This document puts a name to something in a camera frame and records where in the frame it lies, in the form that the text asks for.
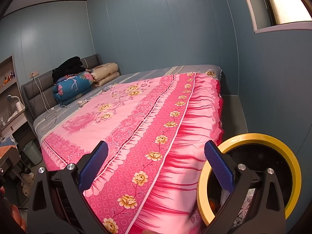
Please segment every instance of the wall switch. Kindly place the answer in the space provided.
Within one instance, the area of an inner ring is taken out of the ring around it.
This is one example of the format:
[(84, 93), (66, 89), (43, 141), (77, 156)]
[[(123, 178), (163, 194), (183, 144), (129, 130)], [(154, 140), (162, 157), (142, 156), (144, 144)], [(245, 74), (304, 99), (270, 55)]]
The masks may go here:
[(30, 78), (30, 79), (33, 78), (33, 75), (32, 75), (32, 74), (34, 74), (34, 76), (37, 76), (37, 75), (39, 75), (39, 71), (34, 71), (34, 72), (30, 73), (30, 74), (29, 74), (29, 78)]

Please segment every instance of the gray upholstered headboard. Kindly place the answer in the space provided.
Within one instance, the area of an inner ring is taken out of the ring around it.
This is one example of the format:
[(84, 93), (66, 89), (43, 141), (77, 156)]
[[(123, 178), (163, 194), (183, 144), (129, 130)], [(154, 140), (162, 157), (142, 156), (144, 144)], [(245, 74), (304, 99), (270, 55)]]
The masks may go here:
[[(86, 69), (91, 69), (96, 66), (102, 65), (101, 57), (98, 54), (82, 58), (81, 59), (83, 67)], [(52, 78), (52, 70), (36, 77), (36, 82), (40, 87), (41, 91), (44, 93), (43, 99), (48, 109), (57, 105), (52, 93), (52, 88), (54, 86)], [(29, 115), (27, 116), (33, 124), (34, 120), (42, 113), (46, 111), (44, 106), (42, 96), (34, 80), (21, 86), (21, 94), (26, 106), (28, 106), (27, 111)]]

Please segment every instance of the folded blanket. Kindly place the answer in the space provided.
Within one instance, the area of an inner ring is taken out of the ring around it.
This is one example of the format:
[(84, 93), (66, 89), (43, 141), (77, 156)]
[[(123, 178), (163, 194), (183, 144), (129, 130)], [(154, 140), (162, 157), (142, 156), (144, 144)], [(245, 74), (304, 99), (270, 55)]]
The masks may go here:
[(103, 78), (113, 74), (118, 70), (116, 63), (106, 63), (91, 69), (90, 74), (95, 82), (102, 80)]
[(78, 75), (71, 76), (64, 81), (58, 82), (52, 89), (55, 100), (65, 101), (73, 97), (79, 96), (86, 90), (92, 88), (93, 77), (89, 72), (83, 72)]
[(102, 80), (96, 82), (93, 84), (93, 87), (101, 87), (103, 86), (105, 83), (110, 82), (111, 80), (115, 79), (116, 77), (120, 76), (119, 72), (114, 72), (113, 74), (110, 74), (109, 76), (103, 78)]
[(66, 80), (66, 79), (68, 79), (68, 78), (70, 78), (70, 77), (72, 77), (72, 76), (75, 76), (75, 75), (76, 75), (76, 74), (70, 74), (70, 75), (62, 76), (59, 80), (57, 80), (56, 83), (59, 83), (59, 82), (61, 82), (61, 81), (64, 81), (64, 80)]
[(74, 102), (76, 99), (79, 99), (81, 98), (83, 95), (87, 94), (89, 91), (92, 90), (92, 87), (86, 89), (85, 91), (77, 94), (76, 96), (74, 97), (71, 97), (70, 99), (67, 99), (67, 100), (57, 100), (57, 103), (60, 105), (60, 106), (63, 106), (63, 105), (69, 105), (70, 103)]
[(78, 74), (84, 71), (85, 68), (82, 67), (80, 57), (72, 57), (52, 71), (53, 82), (55, 83), (57, 80), (65, 75)]

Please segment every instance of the metal screw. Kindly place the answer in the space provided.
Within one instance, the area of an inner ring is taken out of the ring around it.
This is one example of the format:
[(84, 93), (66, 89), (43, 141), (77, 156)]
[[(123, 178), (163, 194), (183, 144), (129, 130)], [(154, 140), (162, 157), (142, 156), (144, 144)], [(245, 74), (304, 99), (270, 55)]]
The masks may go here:
[(274, 170), (272, 168), (268, 168), (268, 173), (269, 174), (273, 174), (274, 173)]
[(238, 165), (238, 168), (239, 168), (241, 171), (246, 170), (246, 166), (245, 166), (244, 164), (242, 164), (242, 163), (240, 163), (240, 164)]
[(40, 167), (40, 168), (38, 169), (38, 172), (39, 172), (39, 173), (44, 173), (45, 170), (46, 170), (46, 169), (45, 169), (44, 167)]
[(74, 163), (70, 163), (66, 166), (67, 170), (73, 170), (75, 168), (75, 164)]

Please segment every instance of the floral bed cover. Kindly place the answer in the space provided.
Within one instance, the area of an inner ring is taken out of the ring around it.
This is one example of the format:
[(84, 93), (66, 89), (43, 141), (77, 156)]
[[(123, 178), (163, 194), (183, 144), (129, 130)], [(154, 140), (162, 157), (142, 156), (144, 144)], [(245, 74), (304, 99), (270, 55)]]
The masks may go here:
[(63, 169), (100, 140), (109, 154), (89, 205), (111, 233), (198, 233), (196, 188), (204, 144), (221, 143), (219, 81), (199, 73), (118, 84), (92, 98), (42, 141), (49, 170)]

